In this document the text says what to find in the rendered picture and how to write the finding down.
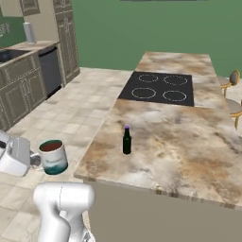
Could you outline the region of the dark sink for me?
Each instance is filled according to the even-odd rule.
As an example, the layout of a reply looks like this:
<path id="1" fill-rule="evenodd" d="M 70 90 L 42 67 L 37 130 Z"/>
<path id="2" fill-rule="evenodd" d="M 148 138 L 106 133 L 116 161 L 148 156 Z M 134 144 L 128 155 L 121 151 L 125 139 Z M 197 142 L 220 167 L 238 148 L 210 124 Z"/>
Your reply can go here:
<path id="1" fill-rule="evenodd" d="M 15 60 L 27 53 L 26 50 L 2 49 L 0 50 L 0 63 Z"/>

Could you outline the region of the beige kitchen island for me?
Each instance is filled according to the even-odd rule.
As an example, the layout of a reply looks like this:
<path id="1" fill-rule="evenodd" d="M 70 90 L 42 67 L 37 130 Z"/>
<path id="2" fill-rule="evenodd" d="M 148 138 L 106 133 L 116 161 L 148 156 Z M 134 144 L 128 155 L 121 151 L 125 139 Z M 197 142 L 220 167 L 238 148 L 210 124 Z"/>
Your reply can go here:
<path id="1" fill-rule="evenodd" d="M 75 172 L 96 242 L 242 242 L 242 144 L 210 57 L 147 52 L 137 68 L 191 75 L 195 106 L 115 102 Z"/>

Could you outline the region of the olive tall cupboard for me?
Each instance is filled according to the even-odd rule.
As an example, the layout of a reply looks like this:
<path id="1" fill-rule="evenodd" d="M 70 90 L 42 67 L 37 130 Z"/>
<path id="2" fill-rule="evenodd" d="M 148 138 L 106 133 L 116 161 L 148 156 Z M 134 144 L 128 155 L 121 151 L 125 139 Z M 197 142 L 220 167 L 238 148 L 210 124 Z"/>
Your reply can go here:
<path id="1" fill-rule="evenodd" d="M 78 45 L 71 0 L 52 0 L 60 40 L 65 84 L 79 74 Z"/>

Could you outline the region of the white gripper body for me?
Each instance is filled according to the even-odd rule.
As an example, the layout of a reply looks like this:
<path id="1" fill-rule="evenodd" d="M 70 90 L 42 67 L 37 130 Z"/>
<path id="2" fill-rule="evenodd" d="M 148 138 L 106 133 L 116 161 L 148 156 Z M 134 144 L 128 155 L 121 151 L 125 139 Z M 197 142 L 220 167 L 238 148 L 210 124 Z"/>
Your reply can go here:
<path id="1" fill-rule="evenodd" d="M 25 138 L 10 136 L 0 155 L 0 171 L 23 177 L 30 168 L 30 143 Z"/>

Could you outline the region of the dark green bottle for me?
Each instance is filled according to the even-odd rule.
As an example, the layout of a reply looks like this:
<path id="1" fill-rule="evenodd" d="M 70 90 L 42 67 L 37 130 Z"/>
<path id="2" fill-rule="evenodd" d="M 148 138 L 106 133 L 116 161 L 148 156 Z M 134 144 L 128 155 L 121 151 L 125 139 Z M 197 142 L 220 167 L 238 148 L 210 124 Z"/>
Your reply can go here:
<path id="1" fill-rule="evenodd" d="M 131 154 L 131 136 L 130 136 L 130 126 L 125 126 L 125 131 L 123 135 L 123 153 Z"/>

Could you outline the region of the dark grey dishwasher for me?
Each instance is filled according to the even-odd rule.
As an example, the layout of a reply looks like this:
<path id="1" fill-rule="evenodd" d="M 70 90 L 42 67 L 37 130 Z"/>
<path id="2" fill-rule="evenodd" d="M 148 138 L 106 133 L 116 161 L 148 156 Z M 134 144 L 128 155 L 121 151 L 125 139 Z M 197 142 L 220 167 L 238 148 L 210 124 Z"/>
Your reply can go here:
<path id="1" fill-rule="evenodd" d="M 43 73 L 43 82 L 47 97 L 52 96 L 61 88 L 61 70 L 56 46 L 49 47 L 39 54 Z"/>

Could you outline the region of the olive base cupboards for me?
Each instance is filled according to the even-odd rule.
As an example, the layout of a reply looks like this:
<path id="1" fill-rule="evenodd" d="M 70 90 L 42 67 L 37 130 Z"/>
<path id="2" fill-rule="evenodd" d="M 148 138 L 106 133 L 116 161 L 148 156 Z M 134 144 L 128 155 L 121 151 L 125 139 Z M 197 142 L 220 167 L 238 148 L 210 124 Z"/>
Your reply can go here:
<path id="1" fill-rule="evenodd" d="M 0 130 L 9 130 L 45 99 L 37 53 L 0 64 Z"/>

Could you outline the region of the black hob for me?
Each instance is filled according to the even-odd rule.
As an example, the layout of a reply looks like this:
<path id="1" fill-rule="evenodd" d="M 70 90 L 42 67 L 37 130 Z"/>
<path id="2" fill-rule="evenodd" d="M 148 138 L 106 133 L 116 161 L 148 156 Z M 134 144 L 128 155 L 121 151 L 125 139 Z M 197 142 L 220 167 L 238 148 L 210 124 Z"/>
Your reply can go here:
<path id="1" fill-rule="evenodd" d="M 134 71 L 119 99 L 194 107 L 191 75 Z"/>

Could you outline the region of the white paper towel roll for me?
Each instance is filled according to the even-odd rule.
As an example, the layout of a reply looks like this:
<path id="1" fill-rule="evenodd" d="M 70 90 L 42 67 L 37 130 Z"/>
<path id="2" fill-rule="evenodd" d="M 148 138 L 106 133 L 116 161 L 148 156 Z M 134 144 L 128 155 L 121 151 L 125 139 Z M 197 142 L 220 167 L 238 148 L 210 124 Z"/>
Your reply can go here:
<path id="1" fill-rule="evenodd" d="M 24 26 L 24 31 L 25 31 L 25 34 L 26 34 L 26 42 L 28 44 L 35 44 L 36 38 L 35 38 L 35 35 L 34 35 L 32 24 L 29 23 L 29 22 L 24 22 L 23 26 Z"/>

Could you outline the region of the white and teal mug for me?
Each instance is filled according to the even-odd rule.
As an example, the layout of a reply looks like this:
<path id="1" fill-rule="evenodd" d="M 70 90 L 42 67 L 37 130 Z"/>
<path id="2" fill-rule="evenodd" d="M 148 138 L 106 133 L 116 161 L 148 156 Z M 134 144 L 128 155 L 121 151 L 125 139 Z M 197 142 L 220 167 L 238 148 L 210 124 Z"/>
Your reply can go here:
<path id="1" fill-rule="evenodd" d="M 68 167 L 64 142 L 59 139 L 43 142 L 36 153 L 30 154 L 30 158 L 40 159 L 43 170 L 48 175 L 58 175 Z"/>

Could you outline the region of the olive wall cupboard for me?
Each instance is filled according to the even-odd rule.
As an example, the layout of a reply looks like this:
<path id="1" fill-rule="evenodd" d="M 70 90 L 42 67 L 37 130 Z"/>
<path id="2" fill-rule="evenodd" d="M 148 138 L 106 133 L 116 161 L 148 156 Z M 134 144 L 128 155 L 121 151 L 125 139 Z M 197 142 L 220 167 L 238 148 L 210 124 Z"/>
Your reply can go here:
<path id="1" fill-rule="evenodd" d="M 23 17 L 40 12 L 38 0 L 0 0 L 5 17 Z"/>

